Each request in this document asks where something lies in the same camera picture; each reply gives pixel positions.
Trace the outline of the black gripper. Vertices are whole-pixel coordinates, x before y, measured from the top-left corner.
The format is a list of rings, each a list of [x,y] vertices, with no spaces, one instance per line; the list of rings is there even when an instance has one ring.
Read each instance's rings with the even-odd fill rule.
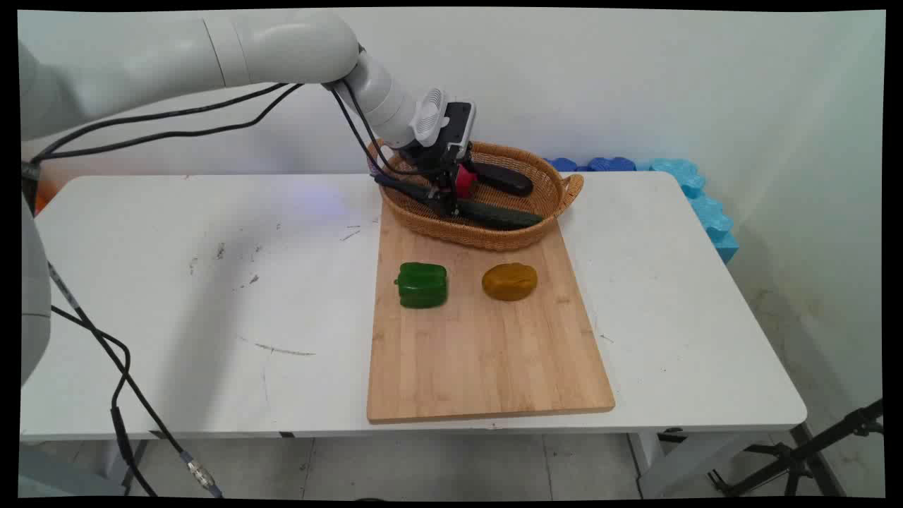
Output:
[[[404,176],[432,179],[432,211],[439,217],[458,215],[457,198],[472,197],[472,173],[459,143],[436,142],[423,147],[412,141],[404,147]]]

